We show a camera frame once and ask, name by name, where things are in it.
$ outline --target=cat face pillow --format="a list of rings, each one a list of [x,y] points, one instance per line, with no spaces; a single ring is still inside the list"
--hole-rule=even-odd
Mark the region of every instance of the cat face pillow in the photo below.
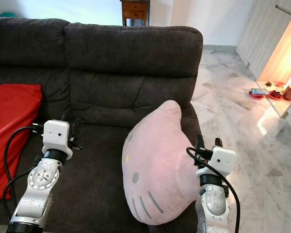
[[[175,219],[198,197],[197,167],[186,153],[192,145],[180,120],[180,106],[168,100],[130,131],[123,146],[127,203],[132,215],[148,225]]]

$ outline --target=shelf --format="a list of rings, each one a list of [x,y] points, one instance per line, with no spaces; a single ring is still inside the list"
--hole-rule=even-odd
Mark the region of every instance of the shelf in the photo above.
[[[258,86],[260,88],[267,89],[268,91],[277,90],[280,87],[277,87],[275,84],[272,86],[266,86],[266,82],[257,82]],[[291,101],[281,99],[281,100],[273,100],[269,97],[267,97],[268,101],[271,103],[271,105],[275,108],[276,112],[279,114],[279,116],[282,117],[282,115],[286,112],[286,110],[290,107]]]

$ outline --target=dark gray sofa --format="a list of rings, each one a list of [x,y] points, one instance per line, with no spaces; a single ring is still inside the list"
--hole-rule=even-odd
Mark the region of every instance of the dark gray sofa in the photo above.
[[[190,100],[202,48],[201,33],[189,27],[0,17],[0,84],[41,84],[37,121],[60,119],[65,113],[85,119],[78,137],[83,150],[65,164],[46,231],[196,232],[194,203],[160,226],[133,218],[123,190],[121,152],[133,126],[165,100],[179,103],[182,130],[196,143],[200,128]],[[41,137],[31,135],[18,174],[32,166],[41,148]],[[26,179],[16,183],[18,199],[26,185]],[[6,224],[1,201],[0,224]]]

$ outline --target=red pillow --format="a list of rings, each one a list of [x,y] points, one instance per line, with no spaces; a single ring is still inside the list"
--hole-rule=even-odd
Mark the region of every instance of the red pillow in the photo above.
[[[31,84],[0,85],[0,199],[8,183],[4,166],[3,152],[11,134],[24,126],[29,126],[37,117],[42,100],[41,86]],[[22,131],[12,140],[8,151],[8,166],[13,178],[19,156],[29,136]]]

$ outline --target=wooden drawer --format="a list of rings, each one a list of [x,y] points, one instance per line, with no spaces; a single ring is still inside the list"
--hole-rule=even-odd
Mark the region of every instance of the wooden drawer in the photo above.
[[[144,11],[124,11],[125,18],[141,19],[145,17],[146,12]]]
[[[122,2],[123,11],[146,11],[146,2]]]

